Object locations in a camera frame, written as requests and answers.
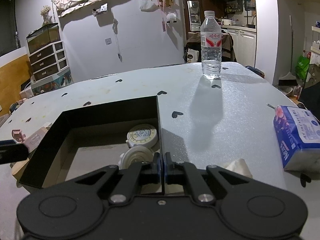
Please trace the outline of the white drawer cabinet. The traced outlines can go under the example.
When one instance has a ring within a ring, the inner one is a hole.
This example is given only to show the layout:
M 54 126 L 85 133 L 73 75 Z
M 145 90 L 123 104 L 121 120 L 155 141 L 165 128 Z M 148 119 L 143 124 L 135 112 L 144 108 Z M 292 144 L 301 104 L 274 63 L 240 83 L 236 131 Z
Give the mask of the white drawer cabinet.
M 63 41 L 52 42 L 29 55 L 35 81 L 67 69 L 68 60 Z

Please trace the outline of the pink small clip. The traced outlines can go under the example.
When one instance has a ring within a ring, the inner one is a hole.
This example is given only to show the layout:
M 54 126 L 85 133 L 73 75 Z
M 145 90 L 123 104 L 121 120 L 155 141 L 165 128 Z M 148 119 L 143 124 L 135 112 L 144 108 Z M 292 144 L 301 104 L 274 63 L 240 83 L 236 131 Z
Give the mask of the pink small clip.
M 21 129 L 13 129 L 11 131 L 11 136 L 17 142 L 23 143 L 25 141 L 26 135 L 22 132 Z

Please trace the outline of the clear plastic water bottle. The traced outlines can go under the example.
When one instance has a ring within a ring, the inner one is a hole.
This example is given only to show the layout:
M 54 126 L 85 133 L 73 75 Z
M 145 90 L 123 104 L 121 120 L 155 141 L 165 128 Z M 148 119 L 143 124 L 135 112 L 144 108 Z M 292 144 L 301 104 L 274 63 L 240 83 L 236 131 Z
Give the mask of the clear plastic water bottle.
M 218 79 L 222 63 L 222 31 L 214 11 L 204 12 L 200 28 L 202 72 L 208 80 Z

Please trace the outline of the round white dial timer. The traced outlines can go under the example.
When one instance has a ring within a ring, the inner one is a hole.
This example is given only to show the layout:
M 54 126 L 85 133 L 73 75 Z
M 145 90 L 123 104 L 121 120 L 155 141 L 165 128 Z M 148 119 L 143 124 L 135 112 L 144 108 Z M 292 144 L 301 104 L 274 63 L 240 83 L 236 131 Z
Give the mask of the round white dial timer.
M 120 155 L 118 166 L 120 169 L 127 169 L 133 163 L 148 163 L 152 160 L 153 151 L 145 146 L 137 145 Z

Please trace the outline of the round white measuring tape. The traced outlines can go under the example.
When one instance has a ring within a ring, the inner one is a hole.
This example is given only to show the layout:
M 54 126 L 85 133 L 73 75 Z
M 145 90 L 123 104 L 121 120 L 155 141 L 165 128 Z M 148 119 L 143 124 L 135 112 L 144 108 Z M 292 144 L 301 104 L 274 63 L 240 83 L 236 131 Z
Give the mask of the round white measuring tape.
M 137 125 L 127 133 L 126 143 L 129 148 L 142 145 L 146 148 L 152 148 L 158 141 L 157 129 L 149 124 Z

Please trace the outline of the blue tissue pack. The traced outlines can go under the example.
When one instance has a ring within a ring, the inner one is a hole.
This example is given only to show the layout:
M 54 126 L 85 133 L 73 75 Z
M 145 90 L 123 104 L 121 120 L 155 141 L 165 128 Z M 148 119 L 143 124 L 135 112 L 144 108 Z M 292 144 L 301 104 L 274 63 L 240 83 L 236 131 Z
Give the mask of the blue tissue pack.
M 285 171 L 319 173 L 319 122 L 307 109 L 277 106 L 274 130 Z

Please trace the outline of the white plush wall toy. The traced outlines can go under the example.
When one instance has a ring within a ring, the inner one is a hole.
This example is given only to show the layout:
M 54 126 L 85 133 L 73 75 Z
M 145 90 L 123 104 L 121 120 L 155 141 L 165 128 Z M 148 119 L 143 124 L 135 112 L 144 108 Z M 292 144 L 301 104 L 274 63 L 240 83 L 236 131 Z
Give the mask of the white plush wall toy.
M 177 15 L 176 15 L 176 13 L 174 13 L 174 12 L 168 13 L 168 14 L 166 15 L 166 22 L 167 22 L 168 24 L 170 24 L 170 23 L 176 23 L 176 22 L 177 22 Z

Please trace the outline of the glass terrarium tank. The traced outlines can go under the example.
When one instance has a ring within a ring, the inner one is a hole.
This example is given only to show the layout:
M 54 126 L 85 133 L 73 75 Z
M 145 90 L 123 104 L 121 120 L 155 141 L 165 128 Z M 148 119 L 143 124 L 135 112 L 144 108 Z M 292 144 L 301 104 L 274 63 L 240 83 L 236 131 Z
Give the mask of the glass terrarium tank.
M 33 31 L 27 37 L 29 54 L 32 54 L 50 43 L 60 41 L 59 25 L 49 23 Z

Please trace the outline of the black cardboard box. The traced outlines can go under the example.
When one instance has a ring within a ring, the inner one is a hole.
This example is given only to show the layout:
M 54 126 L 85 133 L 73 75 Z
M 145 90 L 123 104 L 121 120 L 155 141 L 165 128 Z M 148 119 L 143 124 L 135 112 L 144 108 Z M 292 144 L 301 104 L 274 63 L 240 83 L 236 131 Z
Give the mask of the black cardboard box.
M 40 142 L 19 182 L 29 191 L 116 165 L 137 125 L 159 128 L 156 96 L 62 112 Z

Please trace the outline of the brown wooden coaster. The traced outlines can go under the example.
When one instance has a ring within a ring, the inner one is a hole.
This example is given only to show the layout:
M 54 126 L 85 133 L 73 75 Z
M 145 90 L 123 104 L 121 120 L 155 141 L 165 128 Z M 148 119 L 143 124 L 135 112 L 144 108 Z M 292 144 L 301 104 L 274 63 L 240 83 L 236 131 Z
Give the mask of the brown wooden coaster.
M 48 132 L 48 129 L 46 127 L 41 127 L 32 135 L 27 137 L 27 139 L 25 139 L 23 144 L 27 146 L 29 153 L 36 150 L 36 148 L 39 146 L 41 140 L 44 138 L 47 132 Z

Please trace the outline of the green plastic bag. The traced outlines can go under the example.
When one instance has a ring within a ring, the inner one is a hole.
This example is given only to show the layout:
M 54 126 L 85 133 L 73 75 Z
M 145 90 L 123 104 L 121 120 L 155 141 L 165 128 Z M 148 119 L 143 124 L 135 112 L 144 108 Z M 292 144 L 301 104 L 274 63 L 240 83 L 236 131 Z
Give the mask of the green plastic bag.
M 300 56 L 295 66 L 295 74 L 301 80 L 305 80 L 310 60 L 307 57 Z

